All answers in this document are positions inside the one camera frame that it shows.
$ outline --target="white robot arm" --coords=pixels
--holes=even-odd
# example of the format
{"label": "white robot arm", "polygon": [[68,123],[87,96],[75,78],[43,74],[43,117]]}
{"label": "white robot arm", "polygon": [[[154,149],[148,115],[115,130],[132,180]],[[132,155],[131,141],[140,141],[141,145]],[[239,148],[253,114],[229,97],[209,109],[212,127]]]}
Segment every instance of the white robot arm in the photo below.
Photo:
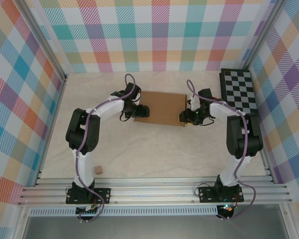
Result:
{"label": "white robot arm", "polygon": [[[122,113],[120,120],[123,114],[125,114],[127,120],[129,118],[149,117],[149,108],[139,105],[141,89],[137,85],[134,88],[133,86],[132,83],[129,83],[125,90],[112,93],[97,109],[76,109],[73,112],[65,138],[69,142],[75,163],[77,163],[77,175],[73,180],[71,189],[67,191],[67,204],[86,204],[92,200],[93,195],[87,188],[94,190],[91,152],[98,144],[100,125],[117,113]],[[84,145],[81,147],[84,134],[87,136]]]}
{"label": "white robot arm", "polygon": [[[210,89],[203,89],[194,94],[187,108],[179,115],[179,121],[193,125],[203,124],[204,119],[220,119],[227,123],[226,144],[232,155],[227,160],[225,169],[218,175],[214,187],[200,187],[200,202],[243,202],[243,193],[239,185],[239,179],[246,165],[253,156],[263,147],[259,119],[256,114],[246,114],[229,107],[227,103],[212,97]],[[247,132],[244,130],[243,121],[247,124]],[[247,138],[246,155],[243,158]]]}

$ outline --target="colorful plaid wallpaper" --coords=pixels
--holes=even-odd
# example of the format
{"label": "colorful plaid wallpaper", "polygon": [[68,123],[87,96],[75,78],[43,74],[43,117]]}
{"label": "colorful plaid wallpaper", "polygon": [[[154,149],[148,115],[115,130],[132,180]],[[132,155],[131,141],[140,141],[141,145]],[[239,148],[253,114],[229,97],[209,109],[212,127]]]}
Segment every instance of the colorful plaid wallpaper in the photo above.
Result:
{"label": "colorful plaid wallpaper", "polygon": [[245,52],[245,55],[240,63],[240,68],[243,68],[244,67],[244,64],[246,62],[246,59],[248,58],[249,54],[250,54],[250,51],[253,49],[253,47],[255,46],[255,43],[256,43],[256,40],[258,39],[258,36],[259,34],[261,33],[261,31],[263,30],[264,26],[265,26],[265,23],[268,19],[268,17],[270,16],[271,14],[271,11],[273,10],[274,6],[275,6],[275,3],[277,2],[277,0],[270,0],[270,3],[266,9],[266,12],[265,14],[263,15],[258,27],[257,27],[257,30],[255,31],[255,34],[251,40],[251,42],[249,43],[249,46]]}
{"label": "colorful plaid wallpaper", "polygon": [[49,33],[46,30],[45,25],[43,24],[41,18],[39,17],[37,9],[34,8],[32,0],[25,0],[25,2],[27,3],[28,7],[30,8],[30,11],[31,11],[32,15],[34,16],[34,18],[36,19],[38,25],[40,26],[40,28],[42,30],[42,33],[44,34],[44,36],[45,36],[46,40],[48,41],[52,51],[54,52],[56,58],[58,59],[63,71],[68,74],[69,70],[65,67],[64,61],[63,61],[62,57],[60,56],[60,53],[57,51],[57,49],[56,49],[56,47],[55,47],[55,45],[54,45],[54,43],[51,39],[51,36],[49,35]]}
{"label": "colorful plaid wallpaper", "polygon": [[219,70],[235,64],[238,67],[257,30],[254,22],[265,21],[269,14],[261,19],[259,10],[270,2],[27,1],[30,7],[32,2],[40,2],[48,18],[45,24],[52,26],[69,72]]}
{"label": "colorful plaid wallpaper", "polygon": [[0,239],[38,169],[61,80],[12,0],[0,0]]}
{"label": "colorful plaid wallpaper", "polygon": [[299,220],[299,0],[287,3],[251,73],[269,157]]}

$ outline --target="metal extrusion bar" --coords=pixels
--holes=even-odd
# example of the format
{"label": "metal extrusion bar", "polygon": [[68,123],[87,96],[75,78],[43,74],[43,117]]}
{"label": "metal extrusion bar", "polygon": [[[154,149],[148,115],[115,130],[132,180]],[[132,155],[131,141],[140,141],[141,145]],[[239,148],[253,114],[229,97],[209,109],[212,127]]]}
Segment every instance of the metal extrusion bar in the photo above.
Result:
{"label": "metal extrusion bar", "polygon": [[[101,216],[189,216],[189,215],[216,215],[217,206],[190,205],[190,206],[117,206],[106,207]],[[95,213],[85,213],[86,216],[95,216]],[[29,217],[74,217],[75,207],[33,207]]]}
{"label": "metal extrusion bar", "polygon": [[245,64],[243,66],[243,70],[249,70],[250,66],[253,64],[254,60],[256,59],[258,52],[260,51],[261,47],[263,46],[264,42],[267,40],[271,30],[274,27],[274,24],[276,20],[278,19],[280,13],[284,9],[285,5],[287,4],[288,0],[278,0],[275,3],[275,6],[273,7],[267,21],[265,22],[265,25],[263,29],[261,30],[256,43],[249,53]]}
{"label": "metal extrusion bar", "polygon": [[52,64],[53,68],[55,69],[56,73],[58,74],[59,78],[61,78],[63,81],[65,81],[67,74],[63,71],[58,59],[56,58],[47,39],[45,38],[43,32],[41,31],[40,26],[37,24],[29,7],[24,2],[24,0],[15,0],[14,3],[17,6],[17,8],[19,9],[19,11],[22,13],[23,18],[25,19],[26,23],[29,25],[31,32],[33,33],[33,35],[35,36],[39,45],[41,46],[42,50],[46,54],[47,58],[49,59],[50,63]]}
{"label": "metal extrusion bar", "polygon": [[11,239],[20,239],[23,237],[30,211],[31,208],[22,208],[20,210],[19,218],[17,219],[16,227],[11,235]]}
{"label": "metal extrusion bar", "polygon": [[[38,179],[35,187],[25,187],[20,198],[22,207],[73,206],[65,204],[65,190],[73,179]],[[193,190],[202,182],[213,185],[215,177],[204,178],[135,178],[95,179],[96,187],[111,188],[107,206],[175,206],[201,205]],[[275,184],[270,175],[242,177],[243,182],[255,187],[255,204],[290,203],[291,196],[285,184]],[[245,202],[253,197],[250,188],[242,187]],[[208,203],[204,205],[222,205]]]}
{"label": "metal extrusion bar", "polygon": [[39,165],[39,168],[37,169],[37,172],[36,172],[36,178],[34,178],[34,180],[31,183],[32,185],[36,184],[37,179],[41,175],[41,172],[42,172],[42,169],[43,169],[43,166],[44,166],[44,162],[45,162],[45,158],[48,154],[48,148],[49,148],[49,145],[50,145],[50,142],[51,142],[51,139],[52,139],[52,134],[53,134],[53,130],[54,130],[54,127],[55,127],[56,119],[57,119],[57,116],[58,116],[58,113],[59,113],[59,110],[60,110],[60,107],[61,107],[61,102],[62,102],[62,98],[63,98],[63,95],[64,95],[66,83],[67,83],[66,81],[62,82],[62,85],[61,85],[61,88],[60,88],[59,99],[58,99],[58,102],[56,104],[55,112],[53,114],[50,130],[47,134],[46,143],[45,143],[45,146],[44,146],[44,149],[43,149],[42,157],[41,157],[41,160],[39,162],[40,165]]}
{"label": "metal extrusion bar", "polygon": [[284,219],[288,235],[292,239],[299,239],[299,232],[292,216],[292,205],[280,204],[281,215]]}

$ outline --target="aluminum rail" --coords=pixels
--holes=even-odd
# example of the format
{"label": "aluminum rail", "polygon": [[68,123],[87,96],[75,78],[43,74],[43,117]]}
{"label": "aluminum rail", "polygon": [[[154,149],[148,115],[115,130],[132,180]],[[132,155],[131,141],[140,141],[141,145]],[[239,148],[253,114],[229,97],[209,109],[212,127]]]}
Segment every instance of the aluminum rail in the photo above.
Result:
{"label": "aluminum rail", "polygon": [[285,8],[288,0],[278,0],[276,1],[268,19],[265,22],[253,48],[251,49],[244,65],[243,70],[249,70],[252,64],[254,63],[261,47],[266,42],[271,30],[273,29],[275,22],[277,21],[278,17],[280,16],[281,12]]}
{"label": "aluminum rail", "polygon": [[56,74],[63,81],[66,81],[67,72],[64,72],[64,70],[62,69],[60,62],[56,58],[48,40],[45,38],[40,26],[38,25],[28,5],[25,3],[24,0],[14,0],[14,3],[19,9],[19,11],[22,13],[23,18],[25,19],[26,23],[29,25],[31,32],[33,33],[40,47],[42,48],[45,55],[49,59]]}
{"label": "aluminum rail", "polygon": [[[292,199],[285,184],[275,184],[271,175],[242,177],[241,180],[255,187],[255,204],[286,204]],[[65,190],[73,179],[38,179],[35,187],[25,187],[19,206],[52,207],[73,206],[65,204]],[[213,185],[216,177],[202,178],[126,178],[95,179],[96,187],[111,188],[111,200],[107,206],[174,206],[202,205],[194,195],[194,189],[201,183]],[[245,202],[249,204],[253,191],[242,187]],[[208,203],[204,205],[222,205]]]}

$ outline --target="checkerboard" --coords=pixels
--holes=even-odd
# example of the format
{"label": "checkerboard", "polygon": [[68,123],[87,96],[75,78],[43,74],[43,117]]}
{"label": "checkerboard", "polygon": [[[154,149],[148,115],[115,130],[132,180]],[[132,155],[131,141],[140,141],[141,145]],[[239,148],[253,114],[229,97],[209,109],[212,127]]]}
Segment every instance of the checkerboard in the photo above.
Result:
{"label": "checkerboard", "polygon": [[222,99],[245,113],[257,113],[253,83],[249,71],[222,69],[220,73]]}

